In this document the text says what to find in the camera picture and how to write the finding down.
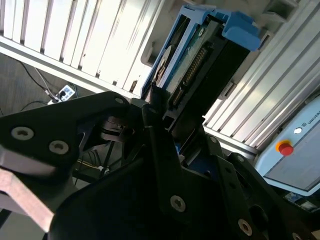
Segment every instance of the blue component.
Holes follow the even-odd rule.
[[[217,167],[214,161],[210,158],[197,156],[188,166],[188,169],[200,174],[205,174],[205,172],[209,171],[211,178],[214,181],[218,181]]]
[[[240,11],[215,9],[212,16],[225,23],[222,36],[240,46],[256,51],[260,47],[260,29],[252,25],[254,19]]]
[[[167,39],[165,40],[164,45],[153,65],[153,68],[150,71],[147,81],[144,87],[142,88],[141,95],[146,92],[150,82],[152,81],[152,76],[154,76],[157,70],[162,56],[164,55],[166,49],[169,47],[170,39],[175,33],[175,29],[179,22],[179,19],[182,16],[185,16],[190,19],[190,22],[181,38],[179,45],[175,50],[175,53],[172,56],[169,65],[165,70],[165,73],[162,76],[161,81],[157,84],[157,86],[160,88],[166,88],[169,84],[178,63],[181,57],[183,56],[184,51],[188,47],[188,44],[196,31],[197,26],[201,26],[208,15],[216,17],[217,19],[225,23],[222,35],[226,39],[229,39],[230,41],[233,41],[239,44],[240,46],[247,48],[250,51],[255,51],[259,48],[260,39],[258,35],[260,33],[260,30],[252,25],[254,20],[251,17],[239,11],[230,12],[221,9],[210,9],[191,5],[182,6],[178,14],[178,17],[176,18],[173,27]]]

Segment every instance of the screw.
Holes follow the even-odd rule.
[[[11,136],[20,141],[32,139],[34,135],[34,131],[25,126],[17,126],[11,131]]]
[[[69,151],[69,146],[64,141],[55,140],[49,144],[49,150],[54,154],[64,155]]]
[[[213,143],[216,143],[217,142],[217,139],[215,137],[210,137],[210,140],[213,142]]]
[[[200,32],[199,32],[199,37],[201,37],[203,34],[204,34],[204,32],[205,32],[205,29],[204,28],[202,28],[201,30],[200,30]]]
[[[183,213],[186,210],[185,201],[177,195],[173,195],[170,198],[170,203],[171,203],[171,207],[173,207],[175,210],[177,210],[180,213]]]
[[[292,237],[294,240],[302,240],[301,237],[298,234],[296,234],[295,232],[292,233]]]
[[[239,160],[240,162],[242,162],[242,163],[243,163],[243,162],[245,161],[245,160],[244,160],[244,158],[243,158],[242,156],[238,155],[237,157],[238,157],[238,160]]]
[[[239,219],[238,225],[239,225],[240,229],[242,230],[242,232],[244,232],[246,235],[248,235],[248,236],[252,235],[252,228],[249,225],[249,223],[247,223],[246,220]]]
[[[120,104],[124,104],[125,103],[121,98],[118,98],[118,97],[116,97],[115,100]]]

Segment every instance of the cable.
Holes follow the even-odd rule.
[[[46,103],[45,101],[32,101],[32,102],[29,102],[27,105],[25,105],[25,106],[20,110],[20,112],[22,112],[23,110],[25,110],[25,108],[28,107],[29,105],[31,105],[31,104],[36,104],[36,103],[47,105],[47,103]]]
[[[93,152],[94,156],[96,157],[99,166],[102,166],[102,162],[101,162],[101,160],[100,160],[98,151],[95,149],[95,150],[93,150],[92,152]]]
[[[81,163],[81,162],[82,162],[82,165],[87,166],[87,167],[92,168],[92,169],[99,169],[98,167],[92,166],[90,163],[85,162],[85,161],[79,161],[79,160],[77,160],[77,162],[78,162],[78,163]]]
[[[50,90],[50,88],[48,87],[48,84],[47,84],[44,76],[42,76],[42,74],[39,72],[39,70],[38,70],[37,68],[34,68],[34,69],[35,69],[35,71],[39,74],[39,76],[40,76],[40,78],[42,79],[42,81],[44,82],[47,91],[51,94],[51,96],[52,96],[55,100],[58,100],[58,101],[59,101],[59,98],[56,97],[56,96],[51,92],[51,90]]]
[[[74,92],[75,92],[75,96],[76,98],[79,97],[79,94],[78,94],[78,89],[77,89],[77,85],[75,85],[74,83],[72,83],[73,87],[74,87]]]
[[[92,151],[88,151],[88,155],[89,155],[89,158],[90,158],[90,161],[91,161],[92,165],[93,165],[93,166],[96,166],[96,165],[97,165],[97,162],[96,162],[97,159],[96,159],[95,154],[94,154]]]
[[[83,162],[84,162],[84,157],[82,157],[82,159],[81,159],[81,164],[80,164],[78,173],[80,172],[80,169],[81,169],[81,167],[82,167]],[[74,186],[76,186],[77,182],[78,182],[78,177],[76,178],[76,180],[75,180],[75,182],[74,182]]]
[[[41,88],[52,100],[58,100],[59,99],[53,95],[53,93],[50,91],[48,85],[47,85],[47,82],[44,80],[44,77],[41,75],[41,73],[38,71],[38,69],[34,68],[36,70],[36,72],[40,75],[41,79],[43,80],[46,88],[44,86],[42,86],[41,84],[39,84],[35,79],[34,77],[30,74],[29,70],[27,69],[26,65],[20,61],[20,60],[17,60],[17,59],[14,59],[16,60],[18,63],[20,63],[22,65],[22,67],[24,68],[24,70],[26,71],[26,73],[28,74],[28,76],[31,78],[31,80],[36,84],[38,85],[39,88]]]
[[[26,65],[22,62],[22,61],[19,61],[19,60],[16,60],[18,63],[20,63],[22,65],[22,67],[24,68],[24,70],[26,71],[26,73],[29,75],[29,77],[31,78],[32,81],[34,81],[35,84],[37,84],[42,90],[46,90],[46,88],[42,85],[40,85],[34,78],[33,76],[30,74],[29,70],[26,68]]]

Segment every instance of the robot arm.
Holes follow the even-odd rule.
[[[315,239],[250,163],[225,157],[202,126],[181,162],[161,112],[143,100],[95,94],[2,117],[0,132],[2,195],[50,240]],[[79,154],[109,141],[123,143],[121,167],[75,192]],[[192,155],[202,169],[192,170]]]

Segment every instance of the hex bolt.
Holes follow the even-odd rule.
[[[11,131],[11,136],[20,141],[30,140],[34,137],[34,131],[25,126],[17,126]]]
[[[170,198],[170,203],[171,203],[171,207],[173,207],[173,209],[175,209],[176,211],[178,211],[180,213],[183,213],[186,210],[185,201],[177,195],[173,195]]]
[[[64,155],[69,151],[69,145],[61,140],[52,141],[49,144],[49,150],[58,155]]]

